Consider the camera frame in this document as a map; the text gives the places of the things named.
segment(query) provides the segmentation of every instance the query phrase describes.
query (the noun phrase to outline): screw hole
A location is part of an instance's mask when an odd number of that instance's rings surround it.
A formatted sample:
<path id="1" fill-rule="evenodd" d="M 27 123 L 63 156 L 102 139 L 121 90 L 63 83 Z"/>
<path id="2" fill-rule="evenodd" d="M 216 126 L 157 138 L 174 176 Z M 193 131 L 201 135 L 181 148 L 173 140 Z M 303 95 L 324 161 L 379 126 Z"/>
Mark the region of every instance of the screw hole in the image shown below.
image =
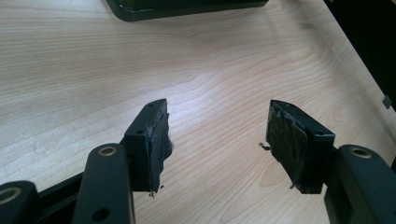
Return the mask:
<path id="1" fill-rule="evenodd" d="M 352 148 L 351 153 L 357 157 L 364 158 L 364 159 L 372 158 L 372 155 L 370 152 L 360 149 L 360 148 Z"/>
<path id="2" fill-rule="evenodd" d="M 110 211 L 108 211 L 108 209 L 106 208 L 99 209 L 92 214 L 92 221 L 95 222 L 103 221 L 108 217 L 109 214 Z"/>
<path id="3" fill-rule="evenodd" d="M 99 156 L 111 156 L 116 153 L 117 149 L 114 147 L 103 147 L 99 149 L 98 155 Z"/>
<path id="4" fill-rule="evenodd" d="M 13 187 L 0 191 L 0 204 L 8 203 L 21 194 L 21 188 Z"/>

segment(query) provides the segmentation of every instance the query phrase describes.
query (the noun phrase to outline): light wood surface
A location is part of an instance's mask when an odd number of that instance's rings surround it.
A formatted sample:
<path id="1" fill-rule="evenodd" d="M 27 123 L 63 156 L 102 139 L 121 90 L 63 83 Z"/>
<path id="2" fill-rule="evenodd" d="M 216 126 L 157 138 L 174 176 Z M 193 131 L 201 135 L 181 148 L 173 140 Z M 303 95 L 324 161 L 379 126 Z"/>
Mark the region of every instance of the light wood surface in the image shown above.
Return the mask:
<path id="1" fill-rule="evenodd" d="M 264 142 L 288 101 L 387 163 L 396 114 L 320 0 L 127 23 L 105 0 L 0 2 L 0 184 L 46 189 L 167 98 L 175 145 L 138 223 L 328 223 Z"/>

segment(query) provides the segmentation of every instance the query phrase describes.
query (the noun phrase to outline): metal rivet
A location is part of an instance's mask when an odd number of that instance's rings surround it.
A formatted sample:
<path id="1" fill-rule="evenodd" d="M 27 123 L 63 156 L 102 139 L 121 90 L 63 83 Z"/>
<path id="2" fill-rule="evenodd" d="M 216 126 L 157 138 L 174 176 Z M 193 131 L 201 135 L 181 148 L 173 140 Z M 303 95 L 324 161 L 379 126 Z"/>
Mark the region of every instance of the metal rivet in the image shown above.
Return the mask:
<path id="1" fill-rule="evenodd" d="M 117 149 L 115 147 L 103 147 L 103 148 L 99 149 L 98 155 L 99 156 L 111 156 L 116 152 L 117 152 Z"/>
<path id="2" fill-rule="evenodd" d="M 370 152 L 368 152 L 367 150 L 361 149 L 361 148 L 354 147 L 350 150 L 350 152 L 352 153 L 352 155 L 360 157 L 360 158 L 364 158 L 364 159 L 372 158 L 372 154 Z"/>
<path id="3" fill-rule="evenodd" d="M 22 192 L 21 188 L 12 187 L 0 191 L 0 204 L 11 202 L 16 199 Z"/>

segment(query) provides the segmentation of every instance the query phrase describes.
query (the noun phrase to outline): wood grain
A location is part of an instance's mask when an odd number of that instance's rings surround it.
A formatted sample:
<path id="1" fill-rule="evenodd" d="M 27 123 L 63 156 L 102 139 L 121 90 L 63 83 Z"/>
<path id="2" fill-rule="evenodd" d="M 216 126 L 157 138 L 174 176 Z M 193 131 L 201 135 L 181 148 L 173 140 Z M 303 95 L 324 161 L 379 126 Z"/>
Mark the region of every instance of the wood grain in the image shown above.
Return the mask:
<path id="1" fill-rule="evenodd" d="M 270 99 L 291 102 L 387 163 L 396 114 L 321 1 L 126 23 L 105 0 L 0 2 L 0 183 L 39 190 L 119 142 L 168 99 L 175 149 L 138 223 L 328 223 L 264 142 Z"/>

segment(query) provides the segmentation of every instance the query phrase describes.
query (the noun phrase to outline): black object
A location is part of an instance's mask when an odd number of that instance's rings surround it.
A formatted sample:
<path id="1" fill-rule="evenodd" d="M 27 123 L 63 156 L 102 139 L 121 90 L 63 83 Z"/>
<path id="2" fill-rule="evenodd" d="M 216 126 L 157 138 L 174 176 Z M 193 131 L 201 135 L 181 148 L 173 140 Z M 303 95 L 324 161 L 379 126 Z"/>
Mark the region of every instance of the black object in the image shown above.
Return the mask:
<path id="1" fill-rule="evenodd" d="M 396 175 L 374 151 L 332 146 L 334 134 L 295 105 L 272 100 L 266 140 L 301 193 L 320 193 L 331 223 L 396 223 Z"/>
<path id="2" fill-rule="evenodd" d="M 119 144 L 90 153 L 85 173 L 38 194 L 28 181 L 0 186 L 1 223 L 134 223 L 133 190 L 157 192 L 172 153 L 168 118 L 165 99 L 145 105 Z"/>
<path id="3" fill-rule="evenodd" d="M 379 88 L 388 96 L 388 104 L 394 106 L 396 4 L 391 0 L 325 0 L 325 3 Z"/>
<path id="4" fill-rule="evenodd" d="M 143 21 L 195 13 L 262 7 L 268 0 L 107 0 L 122 21 Z"/>
<path id="5" fill-rule="evenodd" d="M 266 141 L 301 193 L 321 192 L 323 175 L 319 168 L 329 157 L 334 138 L 334 133 L 299 107 L 271 101 Z"/>

